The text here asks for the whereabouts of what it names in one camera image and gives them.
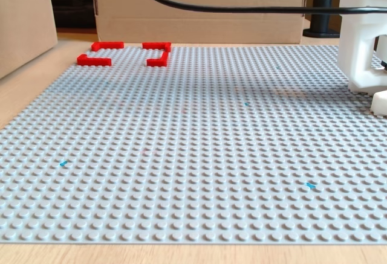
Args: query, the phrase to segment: black object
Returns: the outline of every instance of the black object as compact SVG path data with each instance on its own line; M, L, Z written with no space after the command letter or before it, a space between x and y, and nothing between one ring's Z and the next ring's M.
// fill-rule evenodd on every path
M387 7L230 7L188 4L173 0L154 0L168 7L211 13L293 13L293 14L367 14L387 13Z
M313 0L313 7L331 7L332 0ZM310 28L304 30L304 36L308 37L321 37L321 38L337 38L340 37L340 33L330 30L328 14L314 14L311 17Z
M57 28L96 28L93 0L51 0Z

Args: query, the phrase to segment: small blue piece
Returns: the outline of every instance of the small blue piece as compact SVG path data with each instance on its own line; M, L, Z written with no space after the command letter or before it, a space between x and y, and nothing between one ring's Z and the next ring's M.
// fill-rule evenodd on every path
M309 182L307 182L305 185L307 185L308 187L310 187L310 189L312 189L312 188L316 188L316 186L315 186L315 185L313 185L313 184L310 184Z

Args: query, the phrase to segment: black cable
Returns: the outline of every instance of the black cable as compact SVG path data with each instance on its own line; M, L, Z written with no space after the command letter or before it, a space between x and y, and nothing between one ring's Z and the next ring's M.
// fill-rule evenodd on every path
M296 14L366 14L387 13L387 7L222 7L195 5L173 0L154 0L182 10L213 13L296 13Z

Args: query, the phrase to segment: cardboard box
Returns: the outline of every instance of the cardboard box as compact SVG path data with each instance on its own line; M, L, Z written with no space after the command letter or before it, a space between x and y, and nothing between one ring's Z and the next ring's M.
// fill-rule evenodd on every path
M304 6L306 0L178 0L222 6ZM152 0L94 0L100 40L299 43L301 14L197 13Z
M0 78L55 44L51 0L0 0Z

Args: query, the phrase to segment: red lego brick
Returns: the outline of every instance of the red lego brick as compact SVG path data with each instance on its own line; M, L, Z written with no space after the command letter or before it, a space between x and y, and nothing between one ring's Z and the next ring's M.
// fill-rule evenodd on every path
M146 65L147 66L167 66L167 60L168 60L168 52L164 51L161 58L146 60Z
M88 57L87 54L81 54L77 58L79 66L111 66L111 59L108 57Z
M166 52L171 51L170 42L143 42L144 50L165 50Z
M123 42L94 42L91 45L92 51L98 51L101 48L123 48Z

